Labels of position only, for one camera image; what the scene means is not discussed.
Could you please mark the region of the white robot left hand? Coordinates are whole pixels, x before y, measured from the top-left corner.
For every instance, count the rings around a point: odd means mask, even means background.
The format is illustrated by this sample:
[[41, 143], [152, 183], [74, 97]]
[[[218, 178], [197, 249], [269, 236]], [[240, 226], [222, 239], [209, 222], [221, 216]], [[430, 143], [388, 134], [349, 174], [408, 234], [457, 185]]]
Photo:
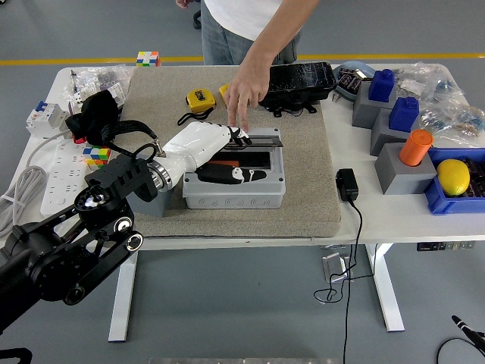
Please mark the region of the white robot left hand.
[[210, 163], [209, 160], [231, 141], [238, 146], [252, 143], [247, 133], [238, 127], [201, 121], [190, 123], [164, 145], [163, 156], [156, 156], [149, 162], [155, 186], [160, 191], [168, 191], [189, 172], [195, 172], [201, 181], [216, 184], [265, 179], [265, 171]]

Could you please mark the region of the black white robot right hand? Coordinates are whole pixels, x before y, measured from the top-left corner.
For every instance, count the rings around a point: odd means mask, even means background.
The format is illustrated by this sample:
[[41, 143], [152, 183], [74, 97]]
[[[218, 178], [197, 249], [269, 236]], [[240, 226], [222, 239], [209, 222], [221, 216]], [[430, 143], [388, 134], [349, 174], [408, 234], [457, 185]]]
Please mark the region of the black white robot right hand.
[[485, 350], [484, 333], [470, 328], [456, 315], [452, 315], [451, 318], [457, 327], [462, 330], [465, 336], [472, 342], [472, 344], [483, 352]]

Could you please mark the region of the person's left hand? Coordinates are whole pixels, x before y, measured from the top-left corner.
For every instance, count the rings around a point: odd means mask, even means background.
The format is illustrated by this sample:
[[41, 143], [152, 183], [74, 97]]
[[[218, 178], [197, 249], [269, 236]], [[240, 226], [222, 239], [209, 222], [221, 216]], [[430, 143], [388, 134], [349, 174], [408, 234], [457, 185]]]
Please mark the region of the person's left hand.
[[248, 107], [258, 106], [269, 87], [270, 65], [243, 62], [224, 94], [227, 103], [227, 123], [249, 130]]

